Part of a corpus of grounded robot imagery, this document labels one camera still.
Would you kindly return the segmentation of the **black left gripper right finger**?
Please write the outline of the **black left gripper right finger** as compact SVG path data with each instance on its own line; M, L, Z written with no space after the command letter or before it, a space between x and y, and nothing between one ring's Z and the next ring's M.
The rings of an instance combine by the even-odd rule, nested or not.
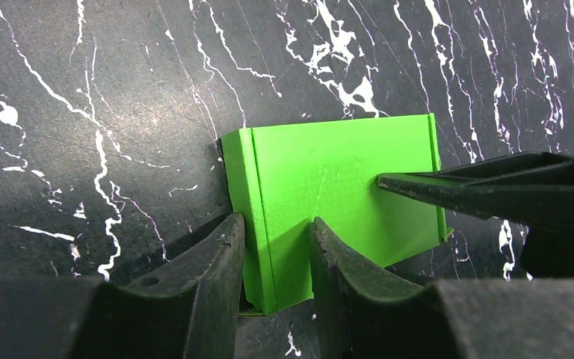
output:
M309 230L323 358L574 358L574 280L420 286L347 246L321 218Z

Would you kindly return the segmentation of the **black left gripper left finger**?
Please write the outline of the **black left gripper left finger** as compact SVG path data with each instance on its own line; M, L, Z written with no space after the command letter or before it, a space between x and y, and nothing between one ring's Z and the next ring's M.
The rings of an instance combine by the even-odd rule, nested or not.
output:
M244 243L232 213L128 286L0 278L0 358L232 358Z

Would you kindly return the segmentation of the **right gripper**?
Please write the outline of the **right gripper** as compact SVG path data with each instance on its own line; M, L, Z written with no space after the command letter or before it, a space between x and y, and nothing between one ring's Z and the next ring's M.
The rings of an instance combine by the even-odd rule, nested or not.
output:
M476 218L525 224L531 229L521 266L536 278L574 278L572 156L517 153L436 172L380 174L377 185Z

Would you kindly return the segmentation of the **green paper box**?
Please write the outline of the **green paper box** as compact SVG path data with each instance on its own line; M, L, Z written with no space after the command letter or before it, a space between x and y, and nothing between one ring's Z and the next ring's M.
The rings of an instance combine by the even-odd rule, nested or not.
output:
M220 140L232 208L244 217L245 297L271 315L310 299L317 217L386 267L445 242L443 208L380 190L380 174L441 167L432 114L237 129Z

